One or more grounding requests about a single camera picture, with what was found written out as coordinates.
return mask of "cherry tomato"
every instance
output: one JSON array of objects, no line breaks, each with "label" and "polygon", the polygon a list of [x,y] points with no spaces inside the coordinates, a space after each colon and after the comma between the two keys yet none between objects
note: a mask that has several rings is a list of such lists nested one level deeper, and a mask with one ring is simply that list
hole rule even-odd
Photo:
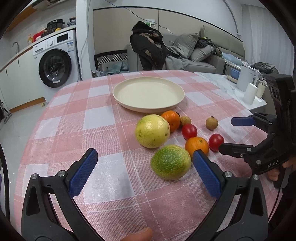
[{"label": "cherry tomato", "polygon": [[213,134],[209,139],[209,147],[212,151],[218,151],[222,143],[224,143],[224,138],[219,134]]},{"label": "cherry tomato", "polygon": [[182,128],[182,135],[185,140],[188,140],[191,137],[196,137],[197,136],[197,129],[192,124],[186,124]]}]

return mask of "human hand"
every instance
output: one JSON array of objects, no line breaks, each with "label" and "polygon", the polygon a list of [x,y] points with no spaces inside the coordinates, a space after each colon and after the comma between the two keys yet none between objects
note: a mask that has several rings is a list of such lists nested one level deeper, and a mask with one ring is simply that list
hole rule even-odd
[{"label": "human hand", "polygon": [[[292,170],[296,171],[296,156],[291,156],[287,162],[283,163],[284,168],[290,166],[293,166]],[[269,172],[267,172],[267,174],[269,179],[272,181],[277,181],[279,178],[279,170],[277,168],[270,170]]]},{"label": "human hand", "polygon": [[135,234],[130,234],[121,241],[150,241],[152,239],[153,231],[151,228],[142,229]]}]

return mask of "washing machine control panel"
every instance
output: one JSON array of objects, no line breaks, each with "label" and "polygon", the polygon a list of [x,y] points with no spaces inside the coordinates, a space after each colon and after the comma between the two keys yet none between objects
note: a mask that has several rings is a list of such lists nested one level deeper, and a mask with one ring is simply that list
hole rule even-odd
[{"label": "washing machine control panel", "polygon": [[45,40],[46,42],[46,49],[52,48],[55,45],[59,45],[60,43],[63,43],[65,41],[69,41],[73,39],[73,33],[74,31],[68,31],[65,33],[58,34],[56,36],[53,36],[51,38],[48,38]]}]

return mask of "red box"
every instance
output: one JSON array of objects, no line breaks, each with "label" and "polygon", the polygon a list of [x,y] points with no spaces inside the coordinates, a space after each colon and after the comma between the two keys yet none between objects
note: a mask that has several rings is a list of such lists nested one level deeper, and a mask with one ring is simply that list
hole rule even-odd
[{"label": "red box", "polygon": [[43,32],[44,32],[44,30],[41,30],[39,33],[34,34],[33,35],[33,42],[35,42],[36,41],[36,38],[39,37],[39,36],[41,36],[43,34]]}]

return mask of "floor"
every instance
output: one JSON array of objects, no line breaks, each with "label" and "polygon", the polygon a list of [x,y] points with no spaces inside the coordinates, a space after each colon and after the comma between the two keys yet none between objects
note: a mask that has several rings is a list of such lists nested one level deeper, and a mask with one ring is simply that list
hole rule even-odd
[{"label": "floor", "polygon": [[[25,145],[45,107],[46,105],[42,107],[41,104],[37,104],[13,113],[8,122],[0,130],[0,143],[5,154],[9,174],[10,218],[13,226],[15,226],[14,193],[18,167]],[[5,213],[3,179],[0,192],[0,205],[2,211]]]}]

